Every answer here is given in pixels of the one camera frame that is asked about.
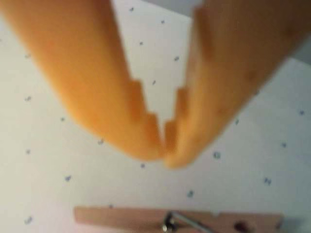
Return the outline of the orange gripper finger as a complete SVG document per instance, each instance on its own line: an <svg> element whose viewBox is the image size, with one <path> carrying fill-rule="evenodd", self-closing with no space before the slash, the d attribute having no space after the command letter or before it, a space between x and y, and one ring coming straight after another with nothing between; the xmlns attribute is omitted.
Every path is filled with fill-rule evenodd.
<svg viewBox="0 0 311 233"><path fill-rule="evenodd" d="M157 118L132 80L110 0L3 0L0 11L72 118L136 159L162 158Z"/></svg>
<svg viewBox="0 0 311 233"><path fill-rule="evenodd" d="M311 32L308 0L207 0L193 13L186 83L165 165L193 162Z"/></svg>

